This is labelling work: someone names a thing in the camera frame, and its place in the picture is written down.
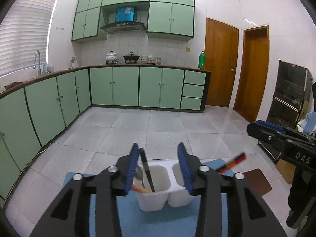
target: black pot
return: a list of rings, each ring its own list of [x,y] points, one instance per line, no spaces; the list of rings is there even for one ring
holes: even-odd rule
[[[139,59],[139,56],[134,55],[133,52],[130,52],[130,54],[124,55],[123,58],[126,61],[137,61]]]

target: window blinds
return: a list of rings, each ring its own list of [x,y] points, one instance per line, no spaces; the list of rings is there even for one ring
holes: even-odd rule
[[[46,61],[48,28],[56,0],[16,0],[0,25],[0,71]]]

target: blue mat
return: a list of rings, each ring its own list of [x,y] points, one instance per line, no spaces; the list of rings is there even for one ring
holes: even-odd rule
[[[222,159],[203,163],[217,169],[225,164]],[[64,179],[64,185],[75,173],[69,172]],[[233,176],[233,171],[224,173]],[[91,195],[89,237],[95,237],[95,201],[96,195]],[[136,199],[134,191],[126,197],[117,197],[118,216],[123,237],[194,237],[200,209],[200,196],[184,207],[172,208],[168,202],[160,211],[143,212]],[[222,194],[222,237],[227,237],[227,199]]]

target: white plastic container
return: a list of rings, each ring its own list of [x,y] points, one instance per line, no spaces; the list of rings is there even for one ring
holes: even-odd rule
[[[158,211],[163,208],[166,200],[174,208],[188,205],[191,202],[193,197],[183,186],[184,182],[178,161],[149,162],[148,165],[156,192],[136,193],[141,210]],[[134,179],[134,185],[142,186],[142,182]],[[150,190],[145,172],[144,185],[146,189]]]

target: cardboard box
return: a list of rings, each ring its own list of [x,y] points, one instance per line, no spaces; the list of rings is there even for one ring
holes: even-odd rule
[[[276,164],[276,169],[280,172],[288,184],[292,184],[293,182],[295,168],[295,165],[282,159],[279,159],[278,163]]]

